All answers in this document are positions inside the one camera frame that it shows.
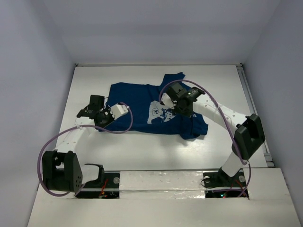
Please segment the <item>blue printed t-shirt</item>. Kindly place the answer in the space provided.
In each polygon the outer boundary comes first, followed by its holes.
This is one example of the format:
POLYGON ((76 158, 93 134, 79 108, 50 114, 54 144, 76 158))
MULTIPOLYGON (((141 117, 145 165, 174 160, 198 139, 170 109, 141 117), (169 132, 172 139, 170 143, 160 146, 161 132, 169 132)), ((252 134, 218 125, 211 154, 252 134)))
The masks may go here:
POLYGON ((107 105, 113 106, 123 102, 133 113, 131 130, 144 133, 180 135, 182 139, 195 139, 208 132, 208 124, 201 114, 194 113, 188 118, 175 114, 171 108, 159 102, 162 88, 178 79, 184 79, 183 72, 165 74, 160 85, 132 84, 119 82, 112 84, 109 90, 107 105))

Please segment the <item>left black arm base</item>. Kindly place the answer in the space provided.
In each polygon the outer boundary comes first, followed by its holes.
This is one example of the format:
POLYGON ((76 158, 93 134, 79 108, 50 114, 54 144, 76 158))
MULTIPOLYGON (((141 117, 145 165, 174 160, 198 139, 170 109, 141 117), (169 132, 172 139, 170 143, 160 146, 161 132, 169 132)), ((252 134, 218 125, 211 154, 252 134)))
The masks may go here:
POLYGON ((78 199, 119 199, 120 172, 105 172, 102 181, 94 180, 85 184, 76 195, 78 199))

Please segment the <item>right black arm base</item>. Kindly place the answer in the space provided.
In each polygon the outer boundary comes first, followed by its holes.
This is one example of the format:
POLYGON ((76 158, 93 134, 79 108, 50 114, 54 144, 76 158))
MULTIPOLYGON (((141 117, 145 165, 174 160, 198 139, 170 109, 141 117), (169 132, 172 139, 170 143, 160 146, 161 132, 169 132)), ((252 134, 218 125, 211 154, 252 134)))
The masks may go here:
POLYGON ((200 184, 205 188, 206 198, 249 198, 243 171, 239 171, 234 177, 219 171, 204 172, 200 184))

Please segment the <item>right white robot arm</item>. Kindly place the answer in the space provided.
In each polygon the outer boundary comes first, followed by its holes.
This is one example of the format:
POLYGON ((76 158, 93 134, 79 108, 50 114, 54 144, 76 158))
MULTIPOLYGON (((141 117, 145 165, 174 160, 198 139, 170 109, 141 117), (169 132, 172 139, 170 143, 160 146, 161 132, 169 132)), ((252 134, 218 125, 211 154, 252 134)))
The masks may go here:
POLYGON ((159 100, 175 113, 191 117, 194 113, 212 120, 228 131, 232 140, 232 152, 218 173, 222 185, 230 185, 235 175, 265 142, 262 122, 256 114, 238 113, 220 103, 205 88, 194 84, 186 89, 182 80, 164 86, 159 100))

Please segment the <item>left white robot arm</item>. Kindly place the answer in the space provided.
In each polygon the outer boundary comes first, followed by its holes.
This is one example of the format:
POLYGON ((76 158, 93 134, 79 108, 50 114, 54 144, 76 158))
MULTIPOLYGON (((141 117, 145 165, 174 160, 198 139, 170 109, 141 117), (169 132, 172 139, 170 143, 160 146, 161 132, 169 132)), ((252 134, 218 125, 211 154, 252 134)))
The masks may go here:
POLYGON ((78 159, 83 144, 94 130, 104 130, 126 113, 125 105, 106 106, 104 96, 91 95, 89 104, 78 112, 74 126, 60 133, 65 135, 64 140, 54 150, 43 147, 39 153, 37 173, 44 190, 57 197, 77 193, 85 183, 78 159))

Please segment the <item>white foam strip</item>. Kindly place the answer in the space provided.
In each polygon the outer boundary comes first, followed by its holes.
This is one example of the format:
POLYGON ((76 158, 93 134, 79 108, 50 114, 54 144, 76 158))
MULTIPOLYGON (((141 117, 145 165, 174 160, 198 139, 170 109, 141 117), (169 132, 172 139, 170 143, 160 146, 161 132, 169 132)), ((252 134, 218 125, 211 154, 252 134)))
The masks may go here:
POLYGON ((145 199, 204 199, 205 188, 200 184, 201 171, 122 171, 119 198, 145 199))

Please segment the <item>aluminium rail at right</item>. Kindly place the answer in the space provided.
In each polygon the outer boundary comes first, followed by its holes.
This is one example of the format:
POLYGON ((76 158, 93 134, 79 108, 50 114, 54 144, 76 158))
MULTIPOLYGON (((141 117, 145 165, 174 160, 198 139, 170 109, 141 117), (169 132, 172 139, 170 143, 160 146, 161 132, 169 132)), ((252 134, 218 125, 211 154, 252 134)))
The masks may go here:
MULTIPOLYGON (((246 78, 246 75, 245 75, 243 64, 240 63, 240 64, 236 65, 236 69, 237 69, 237 72, 238 72, 238 75, 239 75, 239 78, 240 78, 240 81, 241 81, 241 85, 242 85, 242 88, 243 88, 243 91, 244 91, 244 94, 245 94, 250 112, 258 115, 258 112, 256 110, 256 106, 254 104, 254 100, 253 100, 253 97, 252 97, 252 94, 251 94, 251 91, 250 91, 250 88, 249 88, 249 85, 248 85, 248 81, 247 81, 247 78, 246 78)), ((264 158, 265 158, 265 161, 267 163, 267 167, 275 168, 275 164, 274 164, 274 161, 273 161, 272 156, 270 154, 270 151, 269 151, 269 148, 268 148, 268 145, 267 145, 267 141, 265 141, 260 148, 263 151, 264 158)))

